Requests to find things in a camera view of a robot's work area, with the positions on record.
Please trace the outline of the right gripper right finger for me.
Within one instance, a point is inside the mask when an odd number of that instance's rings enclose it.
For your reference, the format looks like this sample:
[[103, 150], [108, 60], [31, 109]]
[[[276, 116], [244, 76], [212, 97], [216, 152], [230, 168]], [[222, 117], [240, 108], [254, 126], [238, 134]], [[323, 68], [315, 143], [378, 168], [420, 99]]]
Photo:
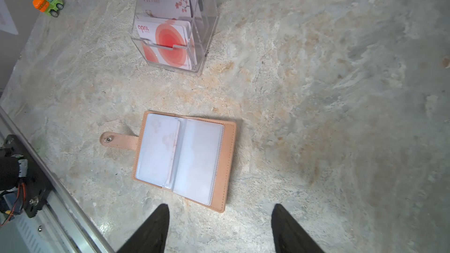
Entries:
[[281, 204], [274, 206], [271, 228], [276, 253], [324, 253]]

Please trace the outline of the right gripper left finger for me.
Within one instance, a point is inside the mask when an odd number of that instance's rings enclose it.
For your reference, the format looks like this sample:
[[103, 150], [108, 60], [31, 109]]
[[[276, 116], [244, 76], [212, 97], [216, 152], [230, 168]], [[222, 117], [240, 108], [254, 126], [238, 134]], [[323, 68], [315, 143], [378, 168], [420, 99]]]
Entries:
[[169, 229], [169, 207], [159, 205], [118, 253], [163, 253]]

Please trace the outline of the pink leather card wallet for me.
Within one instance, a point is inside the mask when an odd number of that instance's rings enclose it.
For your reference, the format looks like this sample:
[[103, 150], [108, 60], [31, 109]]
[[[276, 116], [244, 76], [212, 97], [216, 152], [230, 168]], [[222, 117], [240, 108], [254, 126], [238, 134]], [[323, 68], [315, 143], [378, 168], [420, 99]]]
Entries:
[[[143, 182], [135, 177], [148, 114], [165, 115], [180, 121], [170, 189]], [[233, 121], [147, 111], [144, 113], [138, 136], [104, 132], [100, 137], [100, 144], [135, 151], [132, 173], [135, 180], [169, 190], [222, 213], [226, 207], [236, 135], [237, 124]]]

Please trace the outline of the clear acrylic card holder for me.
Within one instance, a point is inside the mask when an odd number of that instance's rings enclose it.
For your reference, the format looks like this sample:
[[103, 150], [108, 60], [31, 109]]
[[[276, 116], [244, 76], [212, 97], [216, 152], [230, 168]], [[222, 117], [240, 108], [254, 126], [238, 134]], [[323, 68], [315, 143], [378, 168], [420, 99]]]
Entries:
[[200, 76], [217, 22], [216, 0], [137, 0], [130, 36], [148, 65]]

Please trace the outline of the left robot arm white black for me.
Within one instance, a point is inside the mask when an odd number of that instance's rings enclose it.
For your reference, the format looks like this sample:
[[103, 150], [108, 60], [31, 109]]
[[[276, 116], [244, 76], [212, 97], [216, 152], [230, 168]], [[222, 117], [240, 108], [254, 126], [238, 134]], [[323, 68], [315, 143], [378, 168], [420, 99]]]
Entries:
[[35, 217], [51, 190], [37, 160], [16, 135], [8, 135], [1, 146], [1, 226], [23, 213]]

